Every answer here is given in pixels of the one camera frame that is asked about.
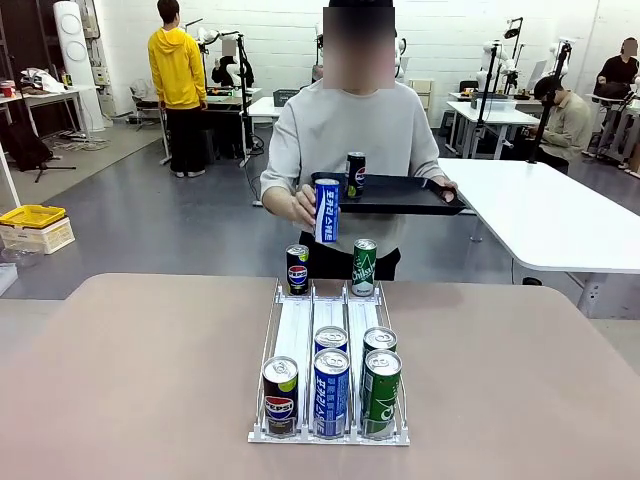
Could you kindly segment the person's left hand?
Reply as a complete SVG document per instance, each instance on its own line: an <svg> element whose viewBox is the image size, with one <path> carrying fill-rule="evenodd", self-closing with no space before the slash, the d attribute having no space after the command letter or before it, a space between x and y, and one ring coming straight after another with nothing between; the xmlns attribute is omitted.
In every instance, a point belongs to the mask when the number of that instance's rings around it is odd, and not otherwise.
<svg viewBox="0 0 640 480"><path fill-rule="evenodd" d="M446 203L451 203L456 199L457 184L455 182L450 181L442 175L432 177L431 181L438 186L439 196Z"/></svg>

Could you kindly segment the yellow plastic crate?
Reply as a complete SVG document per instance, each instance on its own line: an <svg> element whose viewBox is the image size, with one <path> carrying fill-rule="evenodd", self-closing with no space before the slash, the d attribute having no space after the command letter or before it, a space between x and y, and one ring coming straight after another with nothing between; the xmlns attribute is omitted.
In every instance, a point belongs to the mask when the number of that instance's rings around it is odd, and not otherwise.
<svg viewBox="0 0 640 480"><path fill-rule="evenodd" d="M43 229L66 216L61 207L23 205L0 216L0 225Z"/></svg>

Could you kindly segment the black stand with lamp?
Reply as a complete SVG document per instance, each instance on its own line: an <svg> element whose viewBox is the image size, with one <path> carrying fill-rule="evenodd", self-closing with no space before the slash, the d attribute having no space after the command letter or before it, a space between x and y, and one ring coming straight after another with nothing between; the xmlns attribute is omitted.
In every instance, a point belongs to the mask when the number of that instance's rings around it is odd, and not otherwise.
<svg viewBox="0 0 640 480"><path fill-rule="evenodd" d="M506 31L499 39L488 41L483 45L481 67L476 73L478 91L481 93L481 99L476 102L479 113L478 122L474 127L474 148L477 147L478 141L485 132L487 120L492 111L493 102L496 99L498 83L501 77L505 76L507 78L507 85L512 83L511 78L514 78L516 81L518 77L515 55L520 40L523 21L523 17L509 20ZM504 42L511 39L515 40L515 46L512 54L509 55L504 50Z"/></svg>

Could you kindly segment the clear plastic container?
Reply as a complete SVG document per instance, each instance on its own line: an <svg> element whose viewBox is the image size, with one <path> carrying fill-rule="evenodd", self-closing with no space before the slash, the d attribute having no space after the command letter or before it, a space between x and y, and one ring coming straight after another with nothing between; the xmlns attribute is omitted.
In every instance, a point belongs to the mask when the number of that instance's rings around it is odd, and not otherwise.
<svg viewBox="0 0 640 480"><path fill-rule="evenodd" d="M44 258L44 249L38 243L9 242L0 249L0 256L19 268L29 268L37 265Z"/></svg>

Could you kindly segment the translucent white bin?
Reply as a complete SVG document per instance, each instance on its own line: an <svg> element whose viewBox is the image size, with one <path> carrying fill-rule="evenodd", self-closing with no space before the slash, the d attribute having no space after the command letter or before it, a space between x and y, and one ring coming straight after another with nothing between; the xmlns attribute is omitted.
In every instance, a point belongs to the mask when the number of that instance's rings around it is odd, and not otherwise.
<svg viewBox="0 0 640 480"><path fill-rule="evenodd" d="M482 97L474 98L471 101L471 108L480 110L484 107L484 111L512 111L516 109L517 102L510 97L489 96L486 100Z"/></svg>

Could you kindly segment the person in black with long hair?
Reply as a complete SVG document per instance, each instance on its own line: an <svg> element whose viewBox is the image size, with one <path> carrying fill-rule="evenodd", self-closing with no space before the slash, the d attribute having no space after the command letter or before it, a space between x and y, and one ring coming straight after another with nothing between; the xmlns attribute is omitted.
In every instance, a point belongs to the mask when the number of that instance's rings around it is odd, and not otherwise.
<svg viewBox="0 0 640 480"><path fill-rule="evenodd" d="M596 77L594 94L609 99L623 99L640 73L638 41L629 37L622 43L620 53L609 58Z"/></svg>

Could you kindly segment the black rectangular serving tray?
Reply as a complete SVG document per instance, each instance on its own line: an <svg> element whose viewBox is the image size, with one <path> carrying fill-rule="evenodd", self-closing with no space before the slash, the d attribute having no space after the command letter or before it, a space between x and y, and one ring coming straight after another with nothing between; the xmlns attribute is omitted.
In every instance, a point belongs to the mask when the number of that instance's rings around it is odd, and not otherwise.
<svg viewBox="0 0 640 480"><path fill-rule="evenodd" d="M430 179L366 174L359 198L340 195L342 213L384 215L455 216L467 208L456 196L446 203Z"/></svg>

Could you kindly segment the person's right hand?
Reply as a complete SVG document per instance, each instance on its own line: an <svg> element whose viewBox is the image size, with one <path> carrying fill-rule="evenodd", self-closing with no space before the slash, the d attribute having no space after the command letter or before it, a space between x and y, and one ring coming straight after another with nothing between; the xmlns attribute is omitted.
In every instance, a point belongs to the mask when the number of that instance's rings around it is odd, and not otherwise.
<svg viewBox="0 0 640 480"><path fill-rule="evenodd" d="M313 229L316 225L315 190L304 184L292 197L293 221L305 228Z"/></svg>

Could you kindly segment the black bag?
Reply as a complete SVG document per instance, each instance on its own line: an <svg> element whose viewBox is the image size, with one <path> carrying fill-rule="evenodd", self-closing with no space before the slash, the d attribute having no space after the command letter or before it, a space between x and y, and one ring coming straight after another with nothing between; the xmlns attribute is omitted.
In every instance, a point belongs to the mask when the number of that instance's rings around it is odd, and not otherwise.
<svg viewBox="0 0 640 480"><path fill-rule="evenodd" d="M53 153L46 144L24 124L7 123L0 119L0 142L21 172L45 170Z"/></svg>

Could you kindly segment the person in grey sweater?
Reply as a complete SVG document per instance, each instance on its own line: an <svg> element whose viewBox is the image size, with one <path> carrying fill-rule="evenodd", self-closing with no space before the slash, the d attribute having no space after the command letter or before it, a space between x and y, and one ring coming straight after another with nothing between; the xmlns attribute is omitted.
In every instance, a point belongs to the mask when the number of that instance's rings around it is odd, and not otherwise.
<svg viewBox="0 0 640 480"><path fill-rule="evenodd" d="M315 190L313 174L344 172L350 152L364 153L374 175L445 176L418 95L395 79L395 36L393 0L329 1L323 77L283 107L260 177L261 199L272 186L292 194L304 184ZM405 216L340 214L337 242L328 245L316 242L315 227L288 221L300 228L299 241L310 250L310 277L351 279L354 242L366 238L377 244L376 280L394 280Z"/></svg>

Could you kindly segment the pile of clothes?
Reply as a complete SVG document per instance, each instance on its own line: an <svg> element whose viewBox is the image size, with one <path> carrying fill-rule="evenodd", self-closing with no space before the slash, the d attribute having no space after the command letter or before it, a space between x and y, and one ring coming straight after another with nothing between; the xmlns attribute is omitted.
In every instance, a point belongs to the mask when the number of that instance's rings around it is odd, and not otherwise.
<svg viewBox="0 0 640 480"><path fill-rule="evenodd" d="M21 71L20 85L29 92L62 93L66 90L65 85L47 71L35 67Z"/></svg>

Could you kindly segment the green Chilsung cider can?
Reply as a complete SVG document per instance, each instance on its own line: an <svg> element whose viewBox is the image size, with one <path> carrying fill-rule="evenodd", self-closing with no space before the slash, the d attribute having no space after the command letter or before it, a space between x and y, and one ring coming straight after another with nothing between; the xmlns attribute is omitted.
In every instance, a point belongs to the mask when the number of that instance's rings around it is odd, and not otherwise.
<svg viewBox="0 0 640 480"><path fill-rule="evenodd" d="M362 435L388 438L393 430L402 361L393 351L377 349L367 354L361 400Z"/></svg>
<svg viewBox="0 0 640 480"><path fill-rule="evenodd" d="M395 352L397 349L397 335L389 328L376 326L366 330L363 336L363 357L374 350L388 350Z"/></svg>
<svg viewBox="0 0 640 480"><path fill-rule="evenodd" d="M371 239L354 242L352 292L356 296L370 296L374 291L377 244Z"/></svg>

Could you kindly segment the seated person in black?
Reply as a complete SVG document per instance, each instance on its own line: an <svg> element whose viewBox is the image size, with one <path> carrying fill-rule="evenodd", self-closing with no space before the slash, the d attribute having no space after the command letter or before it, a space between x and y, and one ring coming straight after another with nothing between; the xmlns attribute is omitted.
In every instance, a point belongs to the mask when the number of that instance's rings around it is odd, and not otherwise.
<svg viewBox="0 0 640 480"><path fill-rule="evenodd" d="M224 37L221 40L221 56L214 61L212 70L212 80L222 87L239 87L239 60L237 53L237 42L231 37Z"/></svg>

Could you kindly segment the person in yellow hoodie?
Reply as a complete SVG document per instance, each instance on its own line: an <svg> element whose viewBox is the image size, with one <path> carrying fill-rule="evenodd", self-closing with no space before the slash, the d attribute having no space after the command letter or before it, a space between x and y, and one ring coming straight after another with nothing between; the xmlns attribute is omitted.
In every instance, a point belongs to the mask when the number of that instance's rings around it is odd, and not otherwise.
<svg viewBox="0 0 640 480"><path fill-rule="evenodd" d="M170 134L170 169L179 178L206 171L199 121L207 107L205 73L196 41L180 27L178 0L157 0L162 27L148 41L152 81Z"/></svg>

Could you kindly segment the black Pepsi can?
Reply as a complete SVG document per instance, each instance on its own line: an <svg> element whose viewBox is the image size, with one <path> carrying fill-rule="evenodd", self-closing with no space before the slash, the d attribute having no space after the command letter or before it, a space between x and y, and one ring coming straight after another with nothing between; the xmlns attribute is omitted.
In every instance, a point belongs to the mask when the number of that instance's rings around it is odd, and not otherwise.
<svg viewBox="0 0 640 480"><path fill-rule="evenodd" d="M298 367L290 357L275 356L262 367L267 433L288 437L298 422Z"/></svg>
<svg viewBox="0 0 640 480"><path fill-rule="evenodd" d="M366 156L362 152L350 152L347 155L346 167L348 198L359 198L364 191L366 179Z"/></svg>
<svg viewBox="0 0 640 480"><path fill-rule="evenodd" d="M306 295L309 289L309 248L293 244L286 249L287 282L291 295Z"/></svg>

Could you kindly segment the tall white air conditioner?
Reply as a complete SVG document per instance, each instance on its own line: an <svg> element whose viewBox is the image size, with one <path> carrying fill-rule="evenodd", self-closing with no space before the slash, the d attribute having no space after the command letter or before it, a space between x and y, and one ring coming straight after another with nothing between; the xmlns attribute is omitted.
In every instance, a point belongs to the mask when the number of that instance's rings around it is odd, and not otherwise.
<svg viewBox="0 0 640 480"><path fill-rule="evenodd" d="M53 12L65 72L71 76L73 86L82 89L79 106L82 108L84 125L91 132L101 132L105 125L79 6L74 1L58 1L53 5Z"/></svg>

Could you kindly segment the white drawer cabinet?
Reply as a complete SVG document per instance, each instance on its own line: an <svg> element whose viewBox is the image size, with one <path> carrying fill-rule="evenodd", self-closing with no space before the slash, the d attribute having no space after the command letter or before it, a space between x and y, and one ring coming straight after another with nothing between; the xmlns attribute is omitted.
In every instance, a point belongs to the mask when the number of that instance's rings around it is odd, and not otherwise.
<svg viewBox="0 0 640 480"><path fill-rule="evenodd" d="M434 87L433 79L410 79L408 85L418 95L426 117L429 117Z"/></svg>

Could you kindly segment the person's right forearm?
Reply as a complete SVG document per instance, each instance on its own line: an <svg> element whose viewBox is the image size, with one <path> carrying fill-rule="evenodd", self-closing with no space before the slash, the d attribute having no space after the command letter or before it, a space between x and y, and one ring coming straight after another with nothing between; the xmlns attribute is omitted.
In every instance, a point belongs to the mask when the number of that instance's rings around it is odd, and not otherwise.
<svg viewBox="0 0 640 480"><path fill-rule="evenodd" d="M300 213L297 195L280 186L267 188L262 194L261 202L271 214L291 221L297 219Z"/></svg>

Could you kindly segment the white folding crate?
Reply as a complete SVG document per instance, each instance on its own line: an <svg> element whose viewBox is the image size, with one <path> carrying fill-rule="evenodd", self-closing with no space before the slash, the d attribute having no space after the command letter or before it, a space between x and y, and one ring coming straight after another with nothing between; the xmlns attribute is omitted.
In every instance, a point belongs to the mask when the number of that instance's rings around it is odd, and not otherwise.
<svg viewBox="0 0 640 480"><path fill-rule="evenodd" d="M0 239L10 249L51 255L73 243L75 235L65 217L42 229L0 225Z"/></svg>

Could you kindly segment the white workbench table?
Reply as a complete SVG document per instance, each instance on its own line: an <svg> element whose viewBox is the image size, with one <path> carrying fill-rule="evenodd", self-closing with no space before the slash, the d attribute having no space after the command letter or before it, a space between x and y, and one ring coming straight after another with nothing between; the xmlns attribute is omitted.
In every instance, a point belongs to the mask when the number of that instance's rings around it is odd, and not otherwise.
<svg viewBox="0 0 640 480"><path fill-rule="evenodd" d="M486 132L490 132L496 137L493 158L500 160L503 147L511 147L508 134L512 128L534 126L538 123L534 116L515 108L485 108L480 111L473 109L470 102L448 101L447 105L453 109L454 114L451 133L445 146L463 159L476 158L479 140Z"/></svg>

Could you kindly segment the grey workbench table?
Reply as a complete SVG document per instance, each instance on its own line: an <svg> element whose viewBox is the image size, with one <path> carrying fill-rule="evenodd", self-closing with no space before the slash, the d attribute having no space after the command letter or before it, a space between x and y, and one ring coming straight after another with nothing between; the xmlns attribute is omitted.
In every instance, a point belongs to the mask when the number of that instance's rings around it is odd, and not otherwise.
<svg viewBox="0 0 640 480"><path fill-rule="evenodd" d="M140 88L132 86L130 91L134 103L134 111L129 116L129 122L131 124L136 123L138 129L152 124L160 125L161 140L164 148L164 158L160 161L160 164L167 165L171 161L171 150L170 133L166 127L166 113L160 109L157 95L150 90L146 83L142 83ZM240 115L242 99L240 98L239 90L209 88L207 93L209 111L219 113L235 112Z"/></svg>

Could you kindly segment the white three-lane can rack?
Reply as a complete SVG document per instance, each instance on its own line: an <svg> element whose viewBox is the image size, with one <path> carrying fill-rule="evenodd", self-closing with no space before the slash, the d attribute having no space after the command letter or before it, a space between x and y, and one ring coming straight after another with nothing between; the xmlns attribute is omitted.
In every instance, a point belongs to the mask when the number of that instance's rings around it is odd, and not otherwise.
<svg viewBox="0 0 640 480"><path fill-rule="evenodd" d="M350 360L350 378L346 419L337 428L336 437L323 438L318 434L315 418L315 335L323 327L341 327L347 333L347 355ZM368 297L358 297L351 292L348 283L338 287L329 285L322 290L319 284L310 283L309 294L292 296L281 284L276 284L273 303L267 323L263 346L262 363L276 358L287 357L297 366L297 421L290 431L276 434L271 431L267 408L273 403L267 401L264 380L258 380L256 412L252 429L248 433L251 443L272 444L343 444L353 446L398 446L410 445L407 419L406 389L399 384L399 393L394 406L393 417L377 432L367 433L371 425L361 419L360 375L364 351L364 335L371 328L394 327L389 317L386 298L381 283L374 287Z"/></svg>

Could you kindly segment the large white table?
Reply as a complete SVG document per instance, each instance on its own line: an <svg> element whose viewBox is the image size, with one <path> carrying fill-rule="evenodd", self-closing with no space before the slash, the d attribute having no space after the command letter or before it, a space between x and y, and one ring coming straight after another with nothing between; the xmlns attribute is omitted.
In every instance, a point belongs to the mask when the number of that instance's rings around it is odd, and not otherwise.
<svg viewBox="0 0 640 480"><path fill-rule="evenodd" d="M442 158L440 168L520 265L585 275L577 307L594 314L610 275L640 275L640 216L542 163Z"/></svg>

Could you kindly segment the blue Pocari Sweat can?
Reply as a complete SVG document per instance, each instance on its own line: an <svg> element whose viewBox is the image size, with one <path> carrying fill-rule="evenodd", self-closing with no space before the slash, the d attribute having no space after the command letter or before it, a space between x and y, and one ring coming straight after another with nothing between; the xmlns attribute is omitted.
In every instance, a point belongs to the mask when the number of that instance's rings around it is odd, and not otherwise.
<svg viewBox="0 0 640 480"><path fill-rule="evenodd" d="M316 436L341 437L347 425L350 360L336 348L319 351L314 357L313 427Z"/></svg>
<svg viewBox="0 0 640 480"><path fill-rule="evenodd" d="M321 327L314 336L315 353L325 349L338 349L347 352L348 335L347 332L337 326Z"/></svg>
<svg viewBox="0 0 640 480"><path fill-rule="evenodd" d="M316 223L315 240L320 244L336 243L338 239L339 200L338 180L320 178L315 181Z"/></svg>

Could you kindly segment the seated person in beige shirt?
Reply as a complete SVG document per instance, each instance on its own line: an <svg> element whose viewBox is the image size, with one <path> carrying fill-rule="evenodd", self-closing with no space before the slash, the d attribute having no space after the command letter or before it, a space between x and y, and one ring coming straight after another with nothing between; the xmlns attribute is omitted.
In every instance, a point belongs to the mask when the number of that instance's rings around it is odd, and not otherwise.
<svg viewBox="0 0 640 480"><path fill-rule="evenodd" d="M534 98L541 103L544 93L553 86L554 82L550 76L541 78L534 87ZM554 105L537 149L537 161L567 175L570 164L588 147L592 135L591 128L590 107L578 94L565 89L560 81L556 86Z"/></svg>

